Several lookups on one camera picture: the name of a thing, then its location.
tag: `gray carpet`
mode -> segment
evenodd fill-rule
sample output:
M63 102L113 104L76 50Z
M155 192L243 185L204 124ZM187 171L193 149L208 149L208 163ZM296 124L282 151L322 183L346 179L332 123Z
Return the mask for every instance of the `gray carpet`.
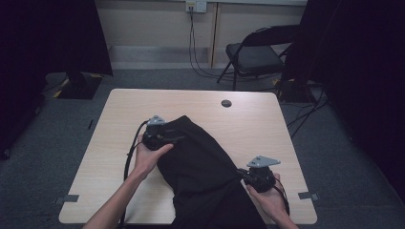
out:
M63 77L48 75L49 86ZM270 80L240 82L238 90L269 88ZM54 200L68 194L112 89L231 89L231 82L215 81L193 70L119 70L102 80L93 100L54 99L55 89L45 92L40 114L12 146L11 159L0 161L0 228L80 228L58 221L62 205ZM319 91L313 88L315 96ZM281 104L286 123L311 109L302 111L305 105ZM405 228L405 207L374 163L352 145L331 105L312 114L292 142L309 191L320 197L314 202L318 221L300 228Z

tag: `wrist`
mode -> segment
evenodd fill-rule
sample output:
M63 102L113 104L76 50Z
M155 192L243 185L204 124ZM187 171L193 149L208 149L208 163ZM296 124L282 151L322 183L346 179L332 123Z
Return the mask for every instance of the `wrist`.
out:
M149 173L146 172L146 169L140 168L141 166L136 167L130 174L129 177L135 178L135 179L140 179L144 180Z
M281 229L298 228L286 211L280 211L273 214L272 219Z

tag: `forearm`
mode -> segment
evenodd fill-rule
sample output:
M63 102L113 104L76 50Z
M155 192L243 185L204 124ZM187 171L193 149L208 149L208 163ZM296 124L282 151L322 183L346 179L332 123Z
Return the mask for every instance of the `forearm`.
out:
M274 217L274 222L280 229L297 229L297 225L292 221L287 213L283 213Z
M144 172L134 170L83 228L115 228L144 178L146 178Z

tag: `black cable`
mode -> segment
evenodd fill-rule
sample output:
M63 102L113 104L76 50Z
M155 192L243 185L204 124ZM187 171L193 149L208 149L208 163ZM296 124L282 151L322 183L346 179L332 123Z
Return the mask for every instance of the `black cable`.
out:
M319 110L320 108L324 107L327 103L328 100L322 104L321 106L318 107L319 103L321 102L321 98L322 95L324 94L325 88L322 89L321 94L319 95L319 99L315 102L315 104L313 105L313 108L306 114L303 114L299 119L301 119L302 117L304 117L304 120L300 123L300 125L297 127L297 129L295 129L295 131L292 133L292 135L290 136L291 139L297 134L298 130L300 130L300 128L304 125L304 123L307 121L307 119L309 118L309 116L314 113L315 111Z
M188 45L188 54L189 54L189 60L190 60L191 68L193 69L193 71L194 71L197 75L199 75L199 76L201 76L201 77L205 77L205 78L215 78L215 79L217 79L218 77L221 76L220 74L213 74L213 73L206 72L203 68L201 68L201 66L200 66L200 64L199 64L199 61L198 61L198 59L197 59L197 52L196 52L196 38L195 38L195 33L194 33L193 8L192 8L192 7L189 7L188 9L189 9L190 20L191 20L190 38L189 38L189 45ZM196 61L196 64L197 64L198 69L199 69L200 71L202 71L203 73L206 73L206 74L208 74L208 75L203 75L203 74L197 72L197 69L194 67L194 65L193 65L193 60L192 60L191 46L193 46L194 59L195 59L195 61ZM262 76L262 77L260 77L260 78L255 78L255 79L254 79L254 78L246 78L246 79L244 79L244 78L242 78L242 79L241 79L241 78L238 78L238 79L237 79L237 82L240 82L240 83L241 83L241 82L249 82L249 81L253 81L253 80L267 79L267 78L273 77L275 74L278 74L278 73L273 73L273 74L269 74L269 75L264 75L264 76ZM233 82L233 76L224 75L223 81Z
M131 164L131 159L132 159L132 156L133 156L133 154L134 154L134 151L135 151L135 149L137 148L137 146L140 145L140 143L142 143L142 142L139 142L138 144L135 144L135 143L137 142L139 132L140 132L140 130L142 129L142 127L143 127L146 123L148 123L148 121L149 121L149 120L142 122L142 124L140 124L140 126L138 127L137 133L135 134L135 137L134 137L134 140L133 140L133 142L132 142L131 148L130 148L129 153L128 153L128 155L127 155L127 156L128 156L128 157L127 157L127 160L126 160L126 162L125 162L124 181L125 181L125 179L128 178L129 165ZM124 226L125 212L126 212L126 211L124 211L124 213L123 213L122 216L121 216L121 220L119 221L119 226L118 226L118 228L123 228L123 226Z
M277 188L276 186L273 186L273 188L274 188L277 192L279 192L280 195L281 195L281 197L283 198L283 202L284 202L284 205L286 206L287 214L289 215L289 203L288 203L288 199L287 199L286 189L284 189L284 186L283 186L283 184L281 183L280 179L278 179L278 178L276 178L276 177L275 177L275 179L276 179L277 181L279 181L279 183L280 183L280 185L281 185L283 191L281 191L281 190L280 190L279 188Z

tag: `human hand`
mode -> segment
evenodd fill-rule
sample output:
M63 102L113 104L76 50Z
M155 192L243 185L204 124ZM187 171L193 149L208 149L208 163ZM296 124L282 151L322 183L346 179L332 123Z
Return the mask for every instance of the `human hand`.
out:
M142 135L139 135L138 142L142 142ZM155 168L159 158L173 147L173 144L166 144L156 151L151 151L143 143L140 143L137 147L134 171L138 171L143 178L146 178Z
M284 191L280 183L280 175L274 173L276 177L275 186ZM283 197L274 188L265 193L258 193L251 185L246 185L247 191L260 203L263 211L280 227L280 228L297 228L289 217Z

